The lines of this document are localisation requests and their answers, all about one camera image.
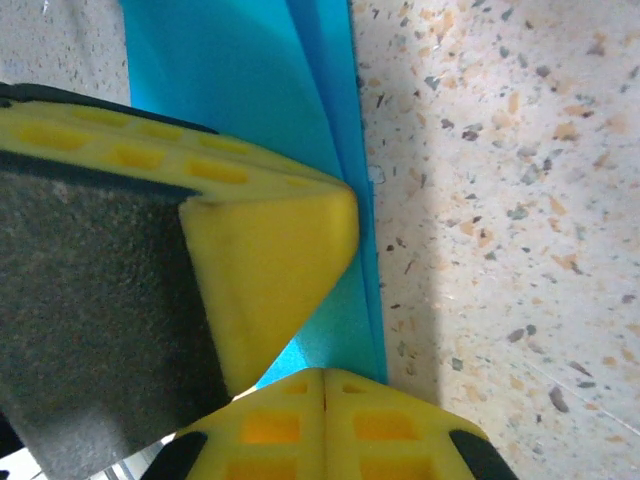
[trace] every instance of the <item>rectangular hole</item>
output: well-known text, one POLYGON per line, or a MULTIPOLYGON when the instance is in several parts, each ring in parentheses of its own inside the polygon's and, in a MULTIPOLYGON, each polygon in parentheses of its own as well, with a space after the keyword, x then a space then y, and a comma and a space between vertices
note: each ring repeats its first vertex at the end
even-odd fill
POLYGON ((136 132, 149 137, 159 138, 161 140, 169 140, 172 142, 180 140, 182 130, 178 127, 162 125, 161 123, 153 123, 143 121, 137 128, 136 132))
POLYGON ((191 160, 187 164, 187 173, 194 177, 206 178, 222 183, 247 183, 249 175, 244 168, 234 167, 222 162, 191 160))
POLYGON ((307 179, 300 177, 287 177, 286 182, 292 187, 308 187, 311 184, 307 179))
POLYGON ((227 466, 225 480, 296 480, 296 462, 293 458, 234 460, 227 466))
POLYGON ((30 125, 20 133, 20 140, 39 147, 70 152, 92 140, 90 135, 57 125, 30 125))
POLYGON ((289 385, 284 389, 284 393, 288 393, 289 395, 303 395, 307 393, 307 384, 296 383, 294 385, 289 385))
POLYGON ((344 393, 365 393, 363 389, 356 387, 355 385, 351 385, 350 383, 345 383, 342 386, 342 391, 344 393))
POLYGON ((300 420, 289 412, 257 411, 249 414, 242 425, 243 443, 295 443, 300 440, 300 420))
POLYGON ((360 440, 418 440, 411 419, 396 410, 358 412, 353 427, 360 440))
POLYGON ((293 160, 289 160, 288 158, 281 157, 279 155, 270 156, 268 159, 266 159, 265 166, 278 170, 284 170, 285 172, 291 173, 292 175, 307 172, 304 167, 300 168, 301 165, 294 163, 293 160))
POLYGON ((131 145, 118 145, 109 155, 109 160, 123 167, 155 170, 162 164, 164 155, 165 153, 161 150, 150 150, 131 145))
POLYGON ((362 480, 439 480, 427 458, 367 458, 360 461, 362 480))
POLYGON ((245 144, 234 141, 230 138, 221 137, 220 135, 200 135, 198 137, 200 145, 207 148, 215 148, 229 153, 240 153, 242 155, 249 152, 249 147, 245 144))
POLYGON ((78 107, 71 110, 71 114, 80 120, 117 128, 126 127, 131 121, 124 113, 109 112, 99 108, 78 107))

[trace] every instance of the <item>speckled floor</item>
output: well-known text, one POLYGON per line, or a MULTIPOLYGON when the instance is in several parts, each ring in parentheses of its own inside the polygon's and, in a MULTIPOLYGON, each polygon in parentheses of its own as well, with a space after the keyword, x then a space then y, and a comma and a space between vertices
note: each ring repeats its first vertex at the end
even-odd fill
MULTIPOLYGON (((0 80, 126 102, 89 3, 3 2, 0 80)), ((640 478, 640 1, 353 11, 392 383, 523 479, 640 478)))

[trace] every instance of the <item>blue folded paper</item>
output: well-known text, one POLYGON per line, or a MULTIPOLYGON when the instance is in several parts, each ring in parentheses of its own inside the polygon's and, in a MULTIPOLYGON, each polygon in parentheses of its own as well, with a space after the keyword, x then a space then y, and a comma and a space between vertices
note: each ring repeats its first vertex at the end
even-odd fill
POLYGON ((344 179, 353 264, 260 381, 309 366, 386 383, 371 186, 344 0, 121 0, 132 105, 200 123, 344 179))

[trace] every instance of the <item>blue paper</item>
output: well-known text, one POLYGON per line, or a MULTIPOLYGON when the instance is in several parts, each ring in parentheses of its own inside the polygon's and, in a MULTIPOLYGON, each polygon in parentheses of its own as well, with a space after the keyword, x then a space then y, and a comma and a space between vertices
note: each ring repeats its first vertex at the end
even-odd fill
POLYGON ((345 179, 358 195, 356 259, 261 384, 308 366, 385 381, 346 3, 273 0, 267 8, 258 0, 122 0, 122 6, 133 106, 262 145, 345 179), (312 7, 317 21, 306 30, 304 9, 312 7), (340 49, 330 62, 327 48, 340 49))

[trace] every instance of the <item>gray foam pad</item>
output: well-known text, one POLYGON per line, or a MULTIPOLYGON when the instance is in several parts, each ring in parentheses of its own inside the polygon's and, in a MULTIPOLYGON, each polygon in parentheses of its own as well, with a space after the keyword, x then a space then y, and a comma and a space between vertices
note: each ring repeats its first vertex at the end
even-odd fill
POLYGON ((189 194, 0 152, 0 410, 51 480, 229 401, 177 214, 189 194))

